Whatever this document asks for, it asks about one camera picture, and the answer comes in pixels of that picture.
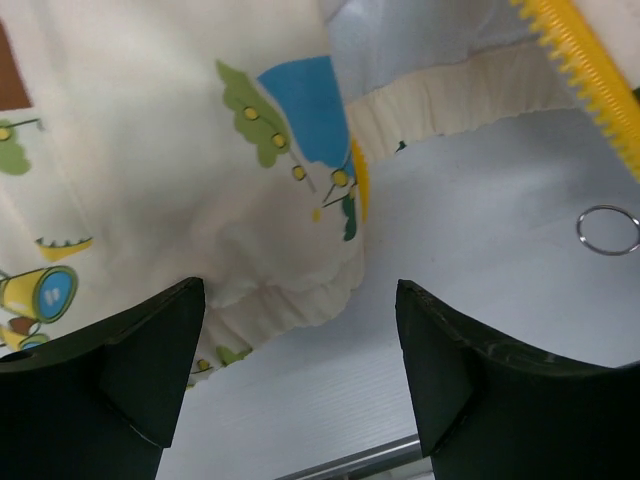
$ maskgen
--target yellow stripe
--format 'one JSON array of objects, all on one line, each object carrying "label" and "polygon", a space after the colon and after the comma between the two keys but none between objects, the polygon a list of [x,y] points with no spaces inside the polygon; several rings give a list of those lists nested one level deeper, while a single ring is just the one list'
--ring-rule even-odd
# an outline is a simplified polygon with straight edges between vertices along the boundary
[{"label": "yellow stripe", "polygon": [[578,98],[640,182],[640,105],[606,49],[570,0],[510,0],[520,17],[532,19],[530,30],[549,46],[552,60],[571,76]]}]

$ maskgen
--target yellow cylinder print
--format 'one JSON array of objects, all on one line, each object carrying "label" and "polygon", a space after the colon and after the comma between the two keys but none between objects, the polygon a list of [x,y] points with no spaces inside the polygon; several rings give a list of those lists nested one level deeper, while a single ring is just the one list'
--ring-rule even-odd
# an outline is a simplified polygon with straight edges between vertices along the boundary
[{"label": "yellow cylinder print", "polygon": [[41,323],[65,314],[78,288],[72,268],[41,268],[0,281],[0,307]]}]

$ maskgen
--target metal ring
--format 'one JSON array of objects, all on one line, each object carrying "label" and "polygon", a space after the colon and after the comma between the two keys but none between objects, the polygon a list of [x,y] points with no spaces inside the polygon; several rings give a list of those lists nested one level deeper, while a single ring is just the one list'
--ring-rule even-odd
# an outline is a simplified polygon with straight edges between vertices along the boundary
[{"label": "metal ring", "polygon": [[[602,248],[598,248],[595,245],[591,244],[587,240],[587,237],[585,237],[584,234],[582,233],[582,223],[584,222],[584,219],[587,217],[587,215],[589,215],[590,213],[596,212],[598,210],[612,210],[614,212],[621,213],[622,215],[627,217],[629,220],[631,220],[635,225],[636,232],[637,232],[635,243],[630,247],[625,248],[624,250],[604,250]],[[616,207],[615,205],[596,205],[594,207],[591,207],[585,210],[584,213],[578,217],[578,221],[576,222],[576,232],[578,233],[578,238],[580,239],[580,242],[585,247],[587,247],[592,252],[599,253],[600,255],[606,255],[609,257],[620,257],[622,255],[627,255],[631,252],[634,252],[638,248],[640,248],[640,220],[638,220],[635,216],[633,216],[633,214],[628,210],[625,210],[624,208]]]}]

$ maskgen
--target white table surface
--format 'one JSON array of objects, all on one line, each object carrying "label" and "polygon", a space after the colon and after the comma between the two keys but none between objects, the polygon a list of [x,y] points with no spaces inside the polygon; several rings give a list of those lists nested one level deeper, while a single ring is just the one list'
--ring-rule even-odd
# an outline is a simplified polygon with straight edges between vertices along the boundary
[{"label": "white table surface", "polygon": [[[347,310],[188,392],[160,480],[270,480],[415,434],[399,278],[554,353],[640,359],[640,252],[598,256],[574,231],[597,203],[640,214],[640,186],[581,112],[432,138],[372,174],[368,270]],[[604,244],[633,240],[616,218],[592,234],[597,221]]]}]

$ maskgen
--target yellow zipper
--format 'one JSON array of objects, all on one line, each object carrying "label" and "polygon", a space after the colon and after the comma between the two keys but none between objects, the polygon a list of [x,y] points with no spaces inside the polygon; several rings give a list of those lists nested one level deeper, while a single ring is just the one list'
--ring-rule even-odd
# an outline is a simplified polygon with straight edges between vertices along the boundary
[{"label": "yellow zipper", "polygon": [[571,0],[510,2],[531,20],[538,43],[550,47],[549,58],[569,74],[569,86],[578,88],[594,123],[640,182],[640,104],[580,11]]}]

